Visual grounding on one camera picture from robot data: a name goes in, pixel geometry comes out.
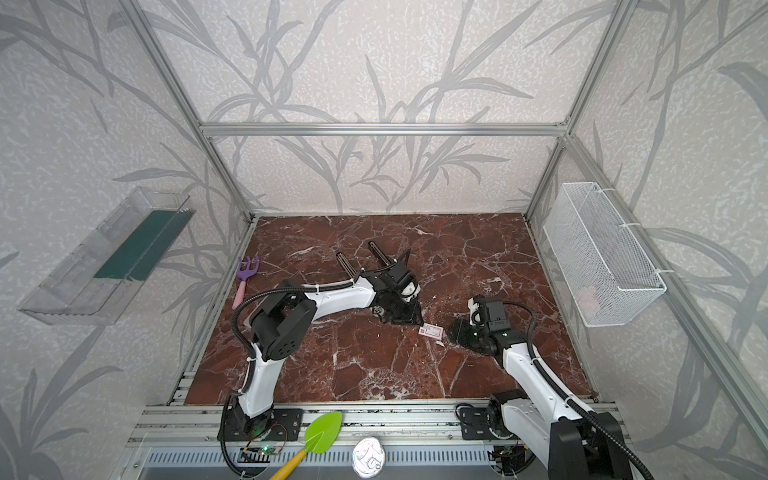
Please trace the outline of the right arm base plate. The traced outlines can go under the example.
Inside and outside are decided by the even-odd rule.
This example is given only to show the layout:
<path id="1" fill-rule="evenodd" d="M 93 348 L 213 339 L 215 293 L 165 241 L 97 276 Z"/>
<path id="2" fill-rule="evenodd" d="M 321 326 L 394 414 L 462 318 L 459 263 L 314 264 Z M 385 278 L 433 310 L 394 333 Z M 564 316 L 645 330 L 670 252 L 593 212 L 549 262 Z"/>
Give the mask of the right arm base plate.
<path id="1" fill-rule="evenodd" d="M 490 441 L 495 439 L 495 436 L 490 431 L 486 407 L 459 403 L 454 406 L 454 414 L 458 420 L 463 440 Z"/>

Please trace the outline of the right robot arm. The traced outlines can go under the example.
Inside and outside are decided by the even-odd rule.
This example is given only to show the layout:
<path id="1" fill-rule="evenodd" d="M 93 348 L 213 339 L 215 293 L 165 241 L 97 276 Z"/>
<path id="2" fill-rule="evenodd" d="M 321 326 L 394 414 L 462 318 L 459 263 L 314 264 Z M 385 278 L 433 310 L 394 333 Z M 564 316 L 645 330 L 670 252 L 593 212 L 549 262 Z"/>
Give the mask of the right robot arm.
<path id="1" fill-rule="evenodd" d="M 550 479 L 643 479 L 654 475 L 626 444 L 618 421 L 598 414 L 554 374 L 533 344 L 538 319 L 526 331 L 505 320 L 457 321 L 454 343 L 495 356 L 521 387 L 498 401 L 495 418 L 504 436 L 517 437 L 546 467 Z"/>

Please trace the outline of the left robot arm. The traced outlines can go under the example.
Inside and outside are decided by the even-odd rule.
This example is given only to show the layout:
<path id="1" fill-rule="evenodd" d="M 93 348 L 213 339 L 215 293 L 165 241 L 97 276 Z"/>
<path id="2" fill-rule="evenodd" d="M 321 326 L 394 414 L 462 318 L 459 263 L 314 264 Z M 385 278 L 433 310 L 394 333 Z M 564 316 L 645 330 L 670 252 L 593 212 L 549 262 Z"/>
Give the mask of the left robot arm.
<path id="1" fill-rule="evenodd" d="M 384 323 L 421 326 L 419 292 L 410 273 L 395 280 L 384 272 L 368 272 L 330 284 L 285 280 L 243 300 L 230 317 L 230 327 L 247 353 L 246 376 L 223 411 L 223 424 L 233 426 L 240 439 L 257 438 L 269 429 L 283 364 L 299 349 L 314 321 L 369 309 Z"/>

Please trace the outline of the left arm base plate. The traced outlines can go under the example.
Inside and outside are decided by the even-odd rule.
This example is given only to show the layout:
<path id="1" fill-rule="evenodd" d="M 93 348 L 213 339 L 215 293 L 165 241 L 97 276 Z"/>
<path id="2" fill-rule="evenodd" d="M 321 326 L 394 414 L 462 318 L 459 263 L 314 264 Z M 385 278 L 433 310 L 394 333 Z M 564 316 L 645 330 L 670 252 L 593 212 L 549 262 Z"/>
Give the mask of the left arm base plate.
<path id="1" fill-rule="evenodd" d="M 223 413 L 223 423 L 219 427 L 217 439 L 224 442 L 297 441 L 303 413 L 302 409 L 272 408 L 251 418 L 239 405 L 235 405 Z"/>

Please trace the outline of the white red staple box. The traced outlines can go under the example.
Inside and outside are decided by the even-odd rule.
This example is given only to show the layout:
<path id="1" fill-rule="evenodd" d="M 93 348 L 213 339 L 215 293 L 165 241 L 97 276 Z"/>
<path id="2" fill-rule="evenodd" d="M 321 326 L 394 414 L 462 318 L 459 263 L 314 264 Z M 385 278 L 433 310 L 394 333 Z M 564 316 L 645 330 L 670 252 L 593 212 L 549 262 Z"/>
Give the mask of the white red staple box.
<path id="1" fill-rule="evenodd" d="M 441 341 L 444 335 L 444 329 L 437 325 L 424 324 L 420 326 L 418 333 L 427 338 Z"/>

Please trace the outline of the beige stapler black cap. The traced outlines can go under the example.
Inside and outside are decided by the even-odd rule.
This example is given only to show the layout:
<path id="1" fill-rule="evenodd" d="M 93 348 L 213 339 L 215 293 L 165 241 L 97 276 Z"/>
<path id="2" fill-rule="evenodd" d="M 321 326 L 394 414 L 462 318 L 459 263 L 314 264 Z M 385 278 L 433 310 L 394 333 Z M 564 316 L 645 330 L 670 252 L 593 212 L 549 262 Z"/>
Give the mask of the beige stapler black cap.
<path id="1" fill-rule="evenodd" d="M 347 259 L 347 257 L 342 252 L 336 253 L 336 259 L 346 275 L 353 281 L 356 282 L 359 278 L 359 271 L 356 270 L 350 261 Z"/>

